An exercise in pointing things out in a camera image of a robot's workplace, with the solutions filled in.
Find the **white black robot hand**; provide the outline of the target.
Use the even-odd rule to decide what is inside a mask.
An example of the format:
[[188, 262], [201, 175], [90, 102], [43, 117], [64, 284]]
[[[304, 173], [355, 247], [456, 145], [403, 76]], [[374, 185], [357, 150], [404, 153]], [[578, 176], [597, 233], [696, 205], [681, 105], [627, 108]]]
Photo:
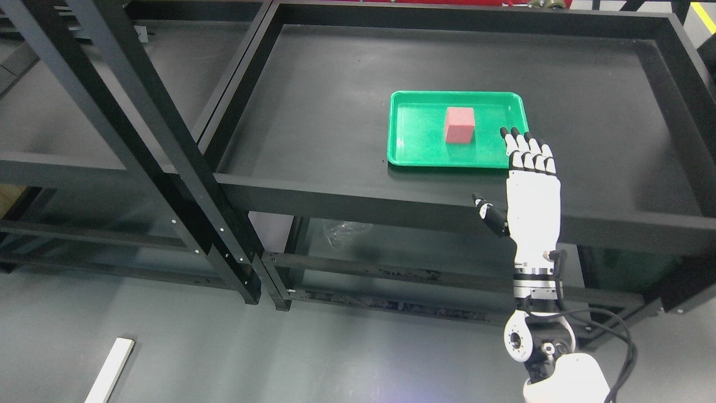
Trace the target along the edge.
[[562, 183], [557, 177], [553, 152], [529, 132], [501, 127], [508, 156], [506, 212], [485, 198], [473, 195], [483, 222], [516, 245], [514, 267], [519, 274], [550, 274], [550, 257], [557, 249], [562, 224]]

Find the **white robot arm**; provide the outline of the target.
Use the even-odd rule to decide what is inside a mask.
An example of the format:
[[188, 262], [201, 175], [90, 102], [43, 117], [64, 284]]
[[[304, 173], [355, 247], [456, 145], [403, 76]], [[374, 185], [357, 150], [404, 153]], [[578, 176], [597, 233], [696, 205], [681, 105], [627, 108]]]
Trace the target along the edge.
[[516, 309], [503, 341], [511, 359], [524, 365], [526, 402], [604, 402], [609, 385], [598, 362], [578, 352], [563, 315], [562, 283], [553, 266], [516, 267]]

